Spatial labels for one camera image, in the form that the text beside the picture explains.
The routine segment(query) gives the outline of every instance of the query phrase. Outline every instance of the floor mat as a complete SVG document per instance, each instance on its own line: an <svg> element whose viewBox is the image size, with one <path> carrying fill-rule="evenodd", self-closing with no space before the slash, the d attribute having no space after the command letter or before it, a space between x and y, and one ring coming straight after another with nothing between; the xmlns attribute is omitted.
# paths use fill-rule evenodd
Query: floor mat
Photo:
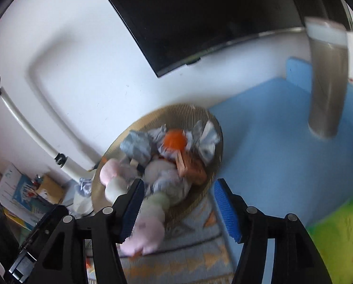
<svg viewBox="0 0 353 284"><path fill-rule="evenodd" d="M119 250L128 284L232 282L233 265L211 200L206 196L188 217L168 229L156 253L132 259Z"/></svg>

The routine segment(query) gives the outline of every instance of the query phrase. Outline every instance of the blue floor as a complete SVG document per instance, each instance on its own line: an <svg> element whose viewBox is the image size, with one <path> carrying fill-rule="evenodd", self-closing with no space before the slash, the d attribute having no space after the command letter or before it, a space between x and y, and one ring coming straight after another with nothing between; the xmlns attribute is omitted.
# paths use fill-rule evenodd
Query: blue floor
<svg viewBox="0 0 353 284"><path fill-rule="evenodd" d="M224 137L217 178L248 205L278 217L295 213L304 225L353 196L353 89L338 135L318 139L308 129L310 74L310 65L289 60L287 80L268 81L210 109ZM237 264L242 245L226 237ZM271 280L273 241L269 249L263 283Z"/></svg>

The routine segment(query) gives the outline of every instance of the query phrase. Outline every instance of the white lamp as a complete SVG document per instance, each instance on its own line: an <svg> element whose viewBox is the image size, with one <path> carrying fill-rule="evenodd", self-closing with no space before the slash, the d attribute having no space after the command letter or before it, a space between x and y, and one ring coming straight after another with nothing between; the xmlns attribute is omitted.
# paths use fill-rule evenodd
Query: white lamp
<svg viewBox="0 0 353 284"><path fill-rule="evenodd" d="M81 178L92 179L93 172L86 171L78 163L72 160L70 157L66 157L64 154L59 153L53 146L51 146L45 139L32 127L32 125L26 120L26 118L20 113L19 109L9 98L8 94L3 87L0 87L0 97L3 100L4 104L11 112L13 117L17 120L20 126L30 135L30 137L39 144L44 151L46 151L49 156L51 156L67 175L69 175L76 182L80 182Z"/></svg>

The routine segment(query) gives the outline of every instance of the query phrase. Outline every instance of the wicker basket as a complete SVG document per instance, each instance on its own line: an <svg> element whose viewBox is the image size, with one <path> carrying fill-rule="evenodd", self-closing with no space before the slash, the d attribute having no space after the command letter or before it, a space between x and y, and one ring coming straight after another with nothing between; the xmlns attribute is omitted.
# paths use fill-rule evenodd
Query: wicker basket
<svg viewBox="0 0 353 284"><path fill-rule="evenodd" d="M166 213L165 226L170 227L175 223L179 222L180 219L184 218L187 214L195 208L198 203L202 200L204 195L208 192L215 178L219 165L221 163L221 157L223 153L223 134L219 122L208 110L191 105L191 104L174 104L171 106L164 107L153 111L146 116L143 116L131 126L129 126L119 137L112 143L110 148L104 154L106 159L116 158L120 159L124 156L124 153L120 150L120 143L128 135L130 130L136 131L148 131L153 128L161 127L166 124L168 129L180 128L191 131L197 121L201 120L202 125L210 120L219 134L220 142L216 145L215 156L213 161L207 166L207 179L208 182L201 186L192 186L187 197L178 205L171 207ZM103 162L100 162L96 175L93 181L92 188L92 201L94 211L98 212L106 206L112 204L108 202L104 196L105 187L100 183L99 175Z"/></svg>

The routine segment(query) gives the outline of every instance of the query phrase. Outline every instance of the television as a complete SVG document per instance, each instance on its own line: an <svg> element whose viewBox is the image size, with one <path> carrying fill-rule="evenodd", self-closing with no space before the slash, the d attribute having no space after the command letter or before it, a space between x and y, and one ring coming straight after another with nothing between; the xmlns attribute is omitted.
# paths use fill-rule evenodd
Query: television
<svg viewBox="0 0 353 284"><path fill-rule="evenodd" d="M353 31L343 0L109 0L158 77L215 50L283 31L305 16Z"/></svg>

